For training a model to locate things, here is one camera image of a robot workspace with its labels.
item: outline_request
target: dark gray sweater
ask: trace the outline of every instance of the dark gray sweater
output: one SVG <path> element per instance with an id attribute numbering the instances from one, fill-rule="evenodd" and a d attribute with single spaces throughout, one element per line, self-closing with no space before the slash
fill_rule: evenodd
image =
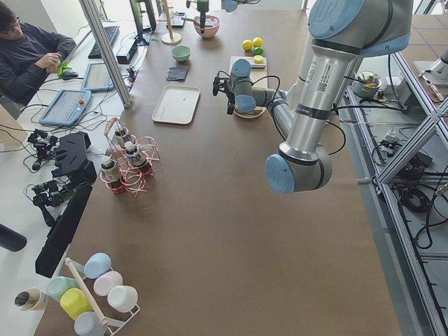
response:
<path id="1" fill-rule="evenodd" d="M 22 38 L 0 38 L 0 90 L 13 101 L 27 105 L 47 78 L 46 70 L 35 63 L 47 53 L 59 53 L 64 59 L 76 44 L 72 38 L 28 23 L 20 26 Z"/>

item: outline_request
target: wooden handle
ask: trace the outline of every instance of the wooden handle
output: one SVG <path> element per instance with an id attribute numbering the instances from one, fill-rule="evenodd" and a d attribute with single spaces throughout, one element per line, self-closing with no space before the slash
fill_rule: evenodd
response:
<path id="1" fill-rule="evenodd" d="M 89 289 L 85 285 L 84 281 L 82 280 L 81 276 L 78 273 L 78 270 L 76 270 L 75 265 L 71 261 L 70 258 L 65 258 L 65 265 L 69 268 L 70 272 L 73 274 L 73 277 L 75 278 L 76 282 L 78 283 L 79 288 L 84 292 L 87 301 L 90 303 L 90 306 L 92 306 L 93 311 L 97 315 L 99 322 L 105 326 L 107 324 L 106 317 L 104 316 L 103 312 L 99 308 L 97 302 L 93 298 L 92 294 L 90 294 Z"/>

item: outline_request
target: pink bowl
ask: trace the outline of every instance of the pink bowl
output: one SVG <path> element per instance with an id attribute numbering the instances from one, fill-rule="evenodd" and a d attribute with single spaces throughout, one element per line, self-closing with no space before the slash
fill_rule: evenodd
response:
<path id="1" fill-rule="evenodd" d="M 205 23 L 208 25 L 211 24 L 212 27 L 205 27 L 203 34 L 201 34 L 201 28 L 199 23 L 195 22 L 193 26 L 195 26 L 195 30 L 200 36 L 202 36 L 204 39 L 210 39 L 211 37 L 215 36 L 216 33 L 218 32 L 221 21 L 219 20 L 219 17 L 213 15 L 206 15 Z"/>

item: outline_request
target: green bowl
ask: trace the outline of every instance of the green bowl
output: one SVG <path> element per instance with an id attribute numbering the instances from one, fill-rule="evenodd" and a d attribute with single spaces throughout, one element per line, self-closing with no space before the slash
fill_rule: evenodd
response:
<path id="1" fill-rule="evenodd" d="M 171 49 L 171 55 L 177 62 L 184 62 L 190 58 L 191 49 L 186 45 L 178 45 Z"/>

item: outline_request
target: black cylinder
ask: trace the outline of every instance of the black cylinder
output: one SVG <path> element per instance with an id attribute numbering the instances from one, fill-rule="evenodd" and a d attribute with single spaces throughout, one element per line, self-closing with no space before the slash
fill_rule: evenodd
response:
<path id="1" fill-rule="evenodd" d="M 20 233 L 0 224 L 0 247 L 17 252 L 25 247 L 27 238 Z"/>

